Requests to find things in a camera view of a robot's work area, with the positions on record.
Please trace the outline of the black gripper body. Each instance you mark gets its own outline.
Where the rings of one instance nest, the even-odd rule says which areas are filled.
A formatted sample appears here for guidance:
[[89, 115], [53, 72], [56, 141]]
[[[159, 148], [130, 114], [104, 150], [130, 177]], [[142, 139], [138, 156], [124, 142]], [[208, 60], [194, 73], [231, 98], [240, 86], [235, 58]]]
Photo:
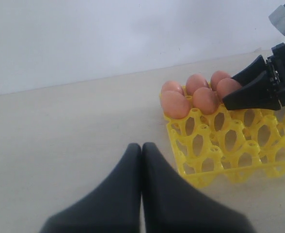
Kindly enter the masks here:
[[266, 59], [267, 73], [269, 76], [270, 98], [267, 107], [285, 106], [285, 43], [273, 47], [272, 55]]

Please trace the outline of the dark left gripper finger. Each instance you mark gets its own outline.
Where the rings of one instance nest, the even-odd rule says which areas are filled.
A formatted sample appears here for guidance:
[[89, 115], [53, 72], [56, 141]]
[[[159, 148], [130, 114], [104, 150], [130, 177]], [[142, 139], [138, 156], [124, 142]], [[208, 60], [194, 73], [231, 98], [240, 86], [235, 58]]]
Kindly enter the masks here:
[[48, 218], [41, 232], [140, 232], [141, 155], [139, 144], [129, 144], [108, 177], [87, 196]]
[[148, 233], [232, 232], [232, 211], [182, 179], [151, 142], [142, 147], [142, 199]]

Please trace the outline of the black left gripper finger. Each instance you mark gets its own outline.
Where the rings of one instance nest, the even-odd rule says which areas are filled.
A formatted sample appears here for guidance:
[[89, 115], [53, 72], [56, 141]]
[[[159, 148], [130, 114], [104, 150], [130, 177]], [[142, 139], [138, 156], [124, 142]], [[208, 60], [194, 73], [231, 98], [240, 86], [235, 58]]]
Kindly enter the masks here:
[[281, 104], [277, 97], [277, 84], [266, 71], [241, 89], [225, 96], [222, 101], [227, 110], [268, 109], [280, 110]]
[[266, 71], [267, 65], [262, 55], [259, 55], [250, 65], [232, 77], [235, 81], [245, 86]]

